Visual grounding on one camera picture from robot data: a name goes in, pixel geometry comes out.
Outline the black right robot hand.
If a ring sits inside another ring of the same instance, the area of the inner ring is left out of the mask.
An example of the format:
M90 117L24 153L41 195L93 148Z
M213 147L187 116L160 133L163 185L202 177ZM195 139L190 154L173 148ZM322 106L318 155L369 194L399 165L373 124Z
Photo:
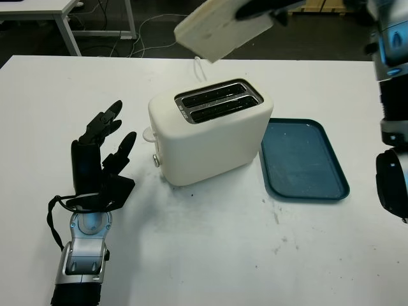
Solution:
M288 11L306 3L301 0L253 0L239 7L235 13L237 21L255 19L268 15L282 26L288 25Z

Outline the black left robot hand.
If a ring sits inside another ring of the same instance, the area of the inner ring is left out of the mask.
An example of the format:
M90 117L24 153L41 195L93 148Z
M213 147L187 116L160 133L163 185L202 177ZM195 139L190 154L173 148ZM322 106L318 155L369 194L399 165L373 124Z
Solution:
M129 163L129 154L135 144L137 133L128 133L119 144L117 152L101 158L101 146L110 134L122 124L117 119L122 110L118 100L105 112L99 112L85 133L71 143L71 165L75 195L65 207L81 214L111 212L124 206L135 182L120 172Z

